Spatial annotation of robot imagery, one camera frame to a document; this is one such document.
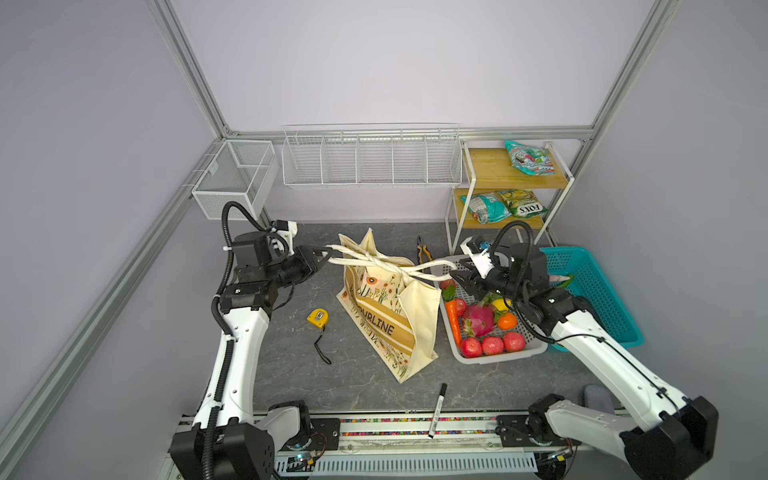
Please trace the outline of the cream floral tote bag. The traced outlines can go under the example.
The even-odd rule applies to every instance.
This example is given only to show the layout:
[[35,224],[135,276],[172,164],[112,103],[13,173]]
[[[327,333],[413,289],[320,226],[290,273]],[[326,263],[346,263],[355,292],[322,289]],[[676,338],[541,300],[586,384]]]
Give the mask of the cream floral tote bag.
[[337,299],[378,353],[397,382],[403,383],[438,358],[434,351],[442,293],[437,285],[458,266],[438,259],[416,265],[405,257],[378,251],[371,230],[357,243],[341,234],[329,249],[330,262],[343,267]]

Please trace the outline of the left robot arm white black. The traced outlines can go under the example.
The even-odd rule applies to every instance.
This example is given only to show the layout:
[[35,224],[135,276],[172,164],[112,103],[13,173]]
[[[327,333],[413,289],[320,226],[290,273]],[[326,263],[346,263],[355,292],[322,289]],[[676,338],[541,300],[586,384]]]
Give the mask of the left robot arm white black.
[[313,427],[302,400],[254,412],[259,355],[280,289],[293,289],[328,263],[323,247],[295,245],[290,223],[258,224],[228,201],[221,212],[227,254],[210,310],[221,336],[205,394],[189,430],[173,436],[169,453],[184,479],[276,479],[276,453],[305,448]]

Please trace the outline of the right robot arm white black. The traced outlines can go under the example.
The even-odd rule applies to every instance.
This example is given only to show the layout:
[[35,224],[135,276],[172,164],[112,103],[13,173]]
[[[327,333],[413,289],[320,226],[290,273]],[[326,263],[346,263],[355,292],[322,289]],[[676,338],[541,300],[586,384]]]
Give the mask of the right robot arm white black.
[[553,286],[539,248],[499,247],[476,236],[461,250],[463,268],[451,275],[468,294],[478,300],[500,295],[520,324],[579,359],[627,411],[617,416],[550,394],[528,409],[534,443],[572,439],[625,461],[642,479],[687,479],[713,458],[717,409],[632,356],[600,325],[586,298]]

